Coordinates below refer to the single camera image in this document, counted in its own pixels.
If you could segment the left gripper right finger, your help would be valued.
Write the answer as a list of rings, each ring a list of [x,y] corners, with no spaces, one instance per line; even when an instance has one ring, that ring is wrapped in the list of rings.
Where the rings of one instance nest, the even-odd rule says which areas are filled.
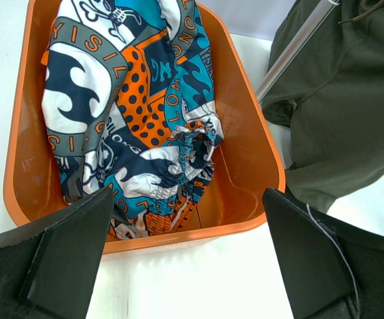
[[[277,189],[262,203],[295,318],[384,318],[384,236]]]

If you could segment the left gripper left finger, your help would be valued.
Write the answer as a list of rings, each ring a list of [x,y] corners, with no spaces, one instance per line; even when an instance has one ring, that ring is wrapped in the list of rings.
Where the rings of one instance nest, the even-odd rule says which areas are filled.
[[[113,209],[106,187],[0,233],[0,318],[85,318]]]

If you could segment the olive green shorts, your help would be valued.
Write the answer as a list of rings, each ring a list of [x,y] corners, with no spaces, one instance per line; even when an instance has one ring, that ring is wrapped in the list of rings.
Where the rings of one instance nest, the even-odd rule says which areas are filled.
[[[264,97],[291,194],[323,213],[384,175],[384,1],[342,1]]]

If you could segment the colourful patterned shorts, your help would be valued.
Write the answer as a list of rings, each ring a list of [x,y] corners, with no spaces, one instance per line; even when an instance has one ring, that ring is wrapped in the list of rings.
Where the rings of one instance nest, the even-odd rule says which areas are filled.
[[[196,2],[62,1],[42,63],[64,201],[109,187],[113,236],[184,230],[223,140]]]

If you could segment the orange plastic laundry basket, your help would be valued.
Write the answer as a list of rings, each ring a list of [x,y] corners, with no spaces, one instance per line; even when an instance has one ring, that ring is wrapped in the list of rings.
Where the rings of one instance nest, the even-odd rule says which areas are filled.
[[[3,183],[5,206],[17,226],[65,206],[41,112],[40,60],[58,6],[58,1],[30,1],[27,7]],[[206,6],[199,11],[211,43],[215,106],[224,132],[213,155],[214,178],[186,230],[127,241],[108,237],[106,254],[195,246],[249,231],[266,222],[264,190],[285,188],[282,160],[228,29]]]

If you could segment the silver clothes rack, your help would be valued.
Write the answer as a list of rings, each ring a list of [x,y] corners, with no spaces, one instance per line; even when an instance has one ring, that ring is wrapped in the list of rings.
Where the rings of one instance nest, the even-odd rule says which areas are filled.
[[[260,105],[273,85],[339,3],[340,1],[319,1],[272,67],[268,69],[262,84],[256,89],[256,97]]]

